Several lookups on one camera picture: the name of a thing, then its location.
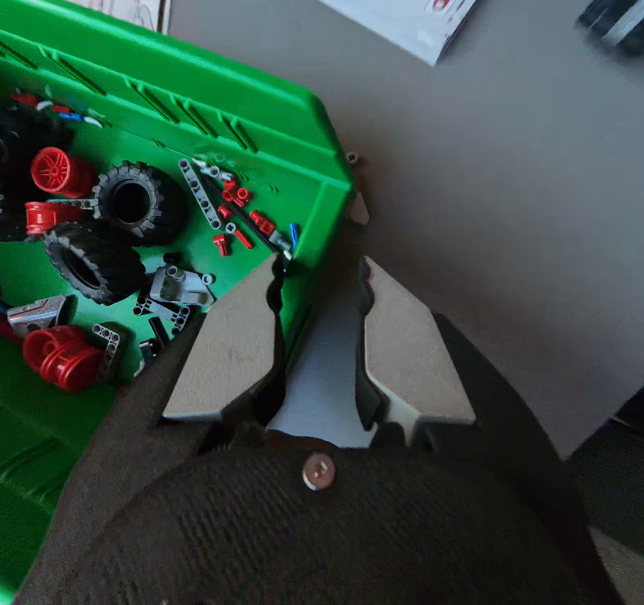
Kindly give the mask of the cluster of small red pins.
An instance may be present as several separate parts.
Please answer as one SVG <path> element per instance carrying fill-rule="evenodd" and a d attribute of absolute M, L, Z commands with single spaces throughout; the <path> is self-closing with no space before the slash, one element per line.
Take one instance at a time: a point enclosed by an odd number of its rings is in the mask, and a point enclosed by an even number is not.
<path fill-rule="evenodd" d="M 214 181 L 211 184 L 215 184 L 222 190 L 224 199 L 228 202 L 234 202 L 236 206 L 241 208 L 260 229 L 262 234 L 265 234 L 270 242 L 278 246 L 276 238 L 273 238 L 276 232 L 275 223 L 271 222 L 268 217 L 257 209 L 252 208 L 254 195 L 247 187 L 241 185 L 237 178 L 231 182 Z M 251 249 L 254 246 L 254 242 L 251 240 L 251 234 L 253 233 L 246 229 L 246 226 L 239 222 L 239 218 L 231 212 L 231 209 L 222 204 L 220 200 L 217 202 L 217 211 L 223 218 L 226 231 L 236 236 L 247 249 Z M 255 242 L 261 243 L 255 236 L 254 239 Z"/>

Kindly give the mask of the black lego axle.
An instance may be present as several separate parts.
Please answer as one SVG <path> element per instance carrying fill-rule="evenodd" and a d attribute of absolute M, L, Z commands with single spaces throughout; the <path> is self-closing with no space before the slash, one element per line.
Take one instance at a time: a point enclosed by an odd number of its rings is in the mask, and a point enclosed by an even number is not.
<path fill-rule="evenodd" d="M 222 190 L 220 190 L 215 184 L 211 184 L 208 181 L 205 182 L 205 188 L 207 191 L 213 193 L 216 198 L 221 201 L 222 204 L 227 205 L 231 209 L 231 212 L 239 218 L 239 222 L 243 223 L 244 226 L 246 226 L 246 229 L 250 230 L 250 232 L 252 232 L 261 243 L 263 243 L 275 254 L 283 257 L 280 248 L 274 243 L 270 242 L 269 238 L 265 234 L 262 234 L 260 229 L 241 208 L 236 206 L 234 202 L 228 202 L 224 199 Z"/>

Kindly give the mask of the small black lego beam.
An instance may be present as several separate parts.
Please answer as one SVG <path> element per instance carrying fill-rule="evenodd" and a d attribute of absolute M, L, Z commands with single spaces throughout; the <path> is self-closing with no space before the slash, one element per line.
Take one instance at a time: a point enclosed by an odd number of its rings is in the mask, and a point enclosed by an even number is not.
<path fill-rule="evenodd" d="M 141 345 L 142 352 L 145 352 L 144 359 L 153 361 L 159 354 L 165 352 L 169 347 L 170 338 L 165 330 L 161 318 L 151 315 L 148 319 L 149 327 L 152 329 L 154 336 Z"/>

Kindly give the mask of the silver curved lego panel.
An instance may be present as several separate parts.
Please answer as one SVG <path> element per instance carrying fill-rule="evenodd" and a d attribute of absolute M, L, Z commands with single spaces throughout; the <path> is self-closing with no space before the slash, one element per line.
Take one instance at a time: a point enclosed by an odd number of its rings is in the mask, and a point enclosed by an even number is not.
<path fill-rule="evenodd" d="M 23 340 L 34 331 L 66 325 L 68 315 L 69 296 L 57 295 L 10 308 L 6 318 L 12 331 Z"/>

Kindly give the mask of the mixed small lego pieces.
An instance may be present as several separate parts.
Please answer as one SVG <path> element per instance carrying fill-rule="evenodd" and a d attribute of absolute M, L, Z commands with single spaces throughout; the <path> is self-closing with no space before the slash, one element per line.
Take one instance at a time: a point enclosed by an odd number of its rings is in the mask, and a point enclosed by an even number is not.
<path fill-rule="evenodd" d="M 106 121 L 103 121 L 99 118 L 77 112 L 64 105 L 55 104 L 50 100 L 38 99 L 33 94 L 16 91 L 9 94 L 9 98 L 12 100 L 12 102 L 18 103 L 37 112 L 49 111 L 50 113 L 58 116 L 63 121 L 85 123 L 96 126 L 98 128 L 106 128 L 108 126 L 108 123 Z"/>

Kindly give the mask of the red lego wheel hub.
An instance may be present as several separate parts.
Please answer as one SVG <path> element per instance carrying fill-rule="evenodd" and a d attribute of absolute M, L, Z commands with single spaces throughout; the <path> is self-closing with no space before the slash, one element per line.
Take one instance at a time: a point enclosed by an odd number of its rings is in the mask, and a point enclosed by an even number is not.
<path fill-rule="evenodd" d="M 25 203 L 26 234 L 40 237 L 57 224 L 67 222 L 75 208 L 60 203 L 30 201 Z"/>
<path fill-rule="evenodd" d="M 89 197 L 99 182 L 89 161 L 55 147 L 46 147 L 36 155 L 30 173 L 41 190 L 70 199 Z"/>
<path fill-rule="evenodd" d="M 90 343 L 84 329 L 71 325 L 32 331 L 22 342 L 22 355 L 44 381 L 75 394 L 97 381 L 104 350 Z"/>

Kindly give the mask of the white red lego truck model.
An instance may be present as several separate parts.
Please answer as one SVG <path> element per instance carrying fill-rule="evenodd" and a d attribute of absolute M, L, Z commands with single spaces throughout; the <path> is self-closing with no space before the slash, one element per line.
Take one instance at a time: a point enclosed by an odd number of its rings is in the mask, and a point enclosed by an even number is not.
<path fill-rule="evenodd" d="M 643 56 L 643 0 L 593 0 L 576 25 L 603 54 Z"/>

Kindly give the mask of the grey angled lego beam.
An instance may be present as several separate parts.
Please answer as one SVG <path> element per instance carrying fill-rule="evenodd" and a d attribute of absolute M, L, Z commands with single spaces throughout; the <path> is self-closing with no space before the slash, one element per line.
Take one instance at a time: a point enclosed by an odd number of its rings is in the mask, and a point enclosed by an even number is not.
<path fill-rule="evenodd" d="M 103 357 L 97 371 L 96 383 L 107 383 L 112 381 L 117 371 L 123 354 L 125 337 L 118 326 L 111 322 L 93 324 L 92 333 L 101 340 L 103 346 Z"/>

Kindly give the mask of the long grey lego beam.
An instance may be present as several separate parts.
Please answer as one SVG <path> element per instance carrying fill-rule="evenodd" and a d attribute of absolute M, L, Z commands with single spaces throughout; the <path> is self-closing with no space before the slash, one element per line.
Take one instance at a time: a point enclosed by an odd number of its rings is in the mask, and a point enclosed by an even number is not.
<path fill-rule="evenodd" d="M 221 217 L 213 206 L 200 176 L 194 171 L 188 159 L 181 158 L 178 161 L 178 166 L 209 226 L 216 231 L 221 231 L 224 223 L 222 223 Z"/>

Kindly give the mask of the black lego frame beam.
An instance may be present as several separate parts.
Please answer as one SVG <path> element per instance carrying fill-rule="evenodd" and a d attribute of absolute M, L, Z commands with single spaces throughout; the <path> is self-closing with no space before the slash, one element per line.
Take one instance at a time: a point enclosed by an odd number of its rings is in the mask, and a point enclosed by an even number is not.
<path fill-rule="evenodd" d="M 158 302 L 144 293 L 138 295 L 133 307 L 133 313 L 136 316 L 154 314 L 158 318 L 169 322 L 172 326 L 171 334 L 173 336 L 180 335 L 183 332 L 193 314 L 190 306 Z"/>

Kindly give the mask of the small grey lego connector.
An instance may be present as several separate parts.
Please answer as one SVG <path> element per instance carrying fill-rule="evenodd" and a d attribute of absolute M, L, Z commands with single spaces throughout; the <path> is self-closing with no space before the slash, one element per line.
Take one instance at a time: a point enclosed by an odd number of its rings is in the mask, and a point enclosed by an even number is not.
<path fill-rule="evenodd" d="M 202 175 L 206 175 L 221 182 L 231 182 L 235 179 L 235 175 L 233 173 L 226 172 L 217 165 L 210 165 L 205 160 L 192 158 L 192 162 Z"/>

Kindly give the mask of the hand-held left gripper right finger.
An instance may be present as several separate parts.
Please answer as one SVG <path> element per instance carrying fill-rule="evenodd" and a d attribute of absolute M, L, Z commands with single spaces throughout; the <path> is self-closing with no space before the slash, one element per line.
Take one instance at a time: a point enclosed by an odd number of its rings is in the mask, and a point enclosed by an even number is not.
<path fill-rule="evenodd" d="M 472 427 L 474 408 L 430 309 L 367 256 L 359 287 L 355 401 L 363 429 L 394 424 L 412 445 L 430 424 Z"/>

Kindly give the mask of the grey lego panel piece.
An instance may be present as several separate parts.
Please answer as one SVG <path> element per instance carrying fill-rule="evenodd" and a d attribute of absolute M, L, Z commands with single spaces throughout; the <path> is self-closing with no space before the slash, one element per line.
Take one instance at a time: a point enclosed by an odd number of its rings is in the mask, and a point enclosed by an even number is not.
<path fill-rule="evenodd" d="M 149 296 L 157 303 L 207 308 L 216 301 L 209 289 L 213 282 L 210 274 L 182 270 L 175 265 L 161 266 L 155 273 Z"/>

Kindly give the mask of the green plastic parts tray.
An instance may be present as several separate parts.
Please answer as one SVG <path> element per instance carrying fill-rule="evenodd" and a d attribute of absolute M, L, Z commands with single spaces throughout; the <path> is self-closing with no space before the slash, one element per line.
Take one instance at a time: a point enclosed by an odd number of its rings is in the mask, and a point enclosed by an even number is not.
<path fill-rule="evenodd" d="M 230 256 L 213 245 L 178 169 L 206 160 L 237 175 L 257 209 L 284 238 L 300 238 L 283 287 L 281 320 L 289 359 L 313 307 L 313 287 L 353 188 L 326 110 L 307 89 L 210 51 L 63 0 L 1 0 L 1 106 L 34 111 L 11 96 L 49 98 L 97 120 L 63 120 L 71 154 L 98 173 L 124 160 L 155 166 L 177 181 L 189 207 L 167 246 L 138 247 L 148 271 L 180 253 L 214 275 L 219 298 L 269 255 L 236 237 Z M 1 603 L 11 604 L 39 552 L 74 463 L 141 360 L 153 332 L 136 316 L 136 294 L 110 306 L 85 298 L 61 278 L 41 240 L 1 243 L 1 309 L 57 295 L 72 323 L 91 331 L 111 322 L 129 331 L 117 385 L 69 394 L 33 372 L 16 343 L 1 337 Z"/>

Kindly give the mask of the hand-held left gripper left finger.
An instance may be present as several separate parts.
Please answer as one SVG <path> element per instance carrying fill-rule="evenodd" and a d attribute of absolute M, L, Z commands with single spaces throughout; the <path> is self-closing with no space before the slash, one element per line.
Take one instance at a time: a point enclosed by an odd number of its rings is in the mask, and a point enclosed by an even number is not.
<path fill-rule="evenodd" d="M 268 424 L 276 416 L 285 398 L 283 274 L 272 254 L 206 312 L 163 418 Z"/>

